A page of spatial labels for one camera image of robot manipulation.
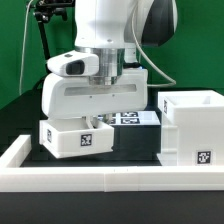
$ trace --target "small white box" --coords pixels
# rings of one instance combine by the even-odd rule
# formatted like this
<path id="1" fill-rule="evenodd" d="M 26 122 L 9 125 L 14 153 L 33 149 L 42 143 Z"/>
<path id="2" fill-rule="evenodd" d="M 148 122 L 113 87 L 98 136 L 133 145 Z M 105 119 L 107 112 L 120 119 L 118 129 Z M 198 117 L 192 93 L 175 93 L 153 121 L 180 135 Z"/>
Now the small white box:
<path id="1" fill-rule="evenodd" d="M 173 155 L 172 164 L 176 159 L 181 166 L 224 165 L 222 95 L 214 91 L 159 92 L 158 107 L 162 111 L 160 158 Z"/>
<path id="2" fill-rule="evenodd" d="M 92 124 L 83 118 L 40 121 L 40 144 L 56 158 L 111 152 L 114 128 L 97 118 Z"/>

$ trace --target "white container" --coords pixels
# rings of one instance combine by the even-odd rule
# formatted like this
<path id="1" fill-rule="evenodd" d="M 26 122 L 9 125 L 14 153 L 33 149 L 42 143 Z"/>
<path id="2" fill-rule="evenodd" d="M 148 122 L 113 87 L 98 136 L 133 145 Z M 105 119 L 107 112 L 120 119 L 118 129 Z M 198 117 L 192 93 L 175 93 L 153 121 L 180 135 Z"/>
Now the white container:
<path id="1" fill-rule="evenodd" d="M 222 95 L 214 91 L 159 92 L 158 107 L 162 111 L 159 157 L 163 164 L 224 165 Z"/>
<path id="2" fill-rule="evenodd" d="M 56 158 L 111 152 L 114 128 L 96 118 L 92 124 L 83 118 L 40 121 L 40 144 Z"/>

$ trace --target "green wall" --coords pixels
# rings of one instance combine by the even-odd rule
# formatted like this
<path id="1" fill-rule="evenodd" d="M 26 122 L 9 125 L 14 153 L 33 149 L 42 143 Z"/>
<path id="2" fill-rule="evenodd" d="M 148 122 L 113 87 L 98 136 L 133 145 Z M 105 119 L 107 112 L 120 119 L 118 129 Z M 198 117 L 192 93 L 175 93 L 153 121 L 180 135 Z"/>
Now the green wall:
<path id="1" fill-rule="evenodd" d="M 224 93 L 223 0 L 176 2 L 179 21 L 175 36 L 160 48 L 144 50 L 177 80 L 176 87 L 206 87 Z M 7 0 L 0 9 L 0 108 L 19 95 L 25 3 L 24 0 Z M 54 17 L 46 25 L 52 56 L 73 49 L 75 26 L 71 9 L 68 16 L 67 22 Z M 32 89 L 45 75 L 44 64 L 37 22 L 30 13 L 23 91 Z M 149 81 L 165 83 L 150 68 L 149 71 Z"/>

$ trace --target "white plastic casing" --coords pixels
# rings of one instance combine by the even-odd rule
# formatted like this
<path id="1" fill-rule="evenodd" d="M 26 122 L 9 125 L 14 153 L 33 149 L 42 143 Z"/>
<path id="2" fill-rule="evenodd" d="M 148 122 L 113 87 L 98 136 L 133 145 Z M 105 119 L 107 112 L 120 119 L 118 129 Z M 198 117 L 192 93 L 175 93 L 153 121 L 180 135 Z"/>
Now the white plastic casing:
<path id="1" fill-rule="evenodd" d="M 95 75 L 99 71 L 99 58 L 95 54 L 80 53 L 70 51 L 65 54 L 58 55 L 48 60 L 48 69 L 59 76 L 71 76 L 66 72 L 66 66 L 69 63 L 82 61 L 85 65 L 82 76 Z"/>
<path id="2" fill-rule="evenodd" d="M 125 56 L 126 63 L 137 62 L 136 59 L 136 45 L 134 43 L 125 43 Z"/>
<path id="3" fill-rule="evenodd" d="M 126 69 L 114 85 L 91 86 L 88 77 L 50 74 L 44 82 L 42 110 L 51 119 L 144 110 L 147 76 L 145 69 Z"/>
<path id="4" fill-rule="evenodd" d="M 124 48 L 128 3 L 134 0 L 76 0 L 75 46 Z"/>

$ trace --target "white box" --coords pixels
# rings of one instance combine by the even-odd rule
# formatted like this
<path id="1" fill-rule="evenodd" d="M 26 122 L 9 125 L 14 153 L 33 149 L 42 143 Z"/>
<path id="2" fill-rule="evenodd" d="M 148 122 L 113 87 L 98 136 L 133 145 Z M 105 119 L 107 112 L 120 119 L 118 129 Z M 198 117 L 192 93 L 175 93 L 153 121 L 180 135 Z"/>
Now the white box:
<path id="1" fill-rule="evenodd" d="M 214 91 L 159 92 L 160 158 L 176 165 L 224 165 L 224 97 Z"/>
<path id="2" fill-rule="evenodd" d="M 96 118 L 92 124 L 83 118 L 40 121 L 40 144 L 56 158 L 111 152 L 114 128 Z"/>
<path id="3" fill-rule="evenodd" d="M 19 136 L 0 157 L 0 192 L 224 190 L 224 166 L 20 168 L 30 151 Z"/>

